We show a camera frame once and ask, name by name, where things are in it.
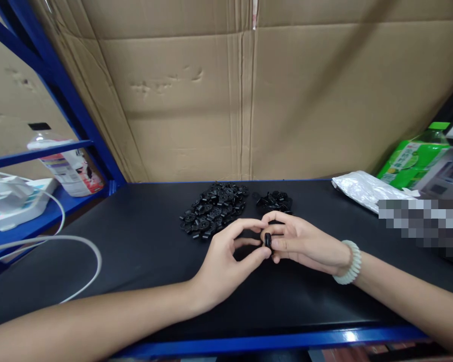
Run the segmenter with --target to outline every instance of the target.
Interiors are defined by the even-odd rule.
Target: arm
[[[265,223],[239,219],[216,234],[198,274],[163,287],[71,301],[0,325],[0,361],[96,361],[171,324],[193,318],[225,300],[271,251],[261,247],[242,261],[236,248],[259,245],[239,238]]]
[[[363,252],[361,258],[354,285],[453,352],[453,293],[367,253]]]
[[[262,221],[278,220],[262,231],[273,236],[273,261],[292,259],[310,268],[344,275],[351,264],[350,248],[307,221],[280,212]],[[453,353],[453,293],[435,287],[365,252],[354,281],[366,293],[411,322]]]

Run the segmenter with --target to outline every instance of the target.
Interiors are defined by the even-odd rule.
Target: green bottle
[[[449,149],[443,134],[449,122],[433,122],[419,136],[402,141],[378,178],[398,189],[412,189]]]

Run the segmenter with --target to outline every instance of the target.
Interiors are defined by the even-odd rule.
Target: white bracelet
[[[352,250],[352,263],[351,267],[347,271],[346,274],[344,274],[341,277],[338,276],[333,276],[335,281],[338,282],[339,284],[346,285],[349,283],[352,283],[354,280],[356,280],[357,275],[359,274],[359,271],[361,270],[361,252],[357,245],[353,243],[350,240],[344,240],[344,244],[350,247]]]

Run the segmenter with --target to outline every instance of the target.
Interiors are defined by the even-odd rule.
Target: bottle cap
[[[30,127],[30,129],[32,131],[46,131],[46,130],[51,129],[50,126],[47,123],[45,123],[45,122],[42,122],[42,123],[29,123],[28,125],[29,125],[29,127]]]
[[[439,130],[445,130],[448,128],[449,122],[433,122],[429,125],[429,129],[439,129]]]

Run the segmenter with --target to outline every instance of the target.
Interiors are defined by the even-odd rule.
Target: black object in hand
[[[270,233],[265,233],[264,239],[265,239],[264,245],[266,247],[268,247],[273,253],[273,249],[272,249],[272,235]]]

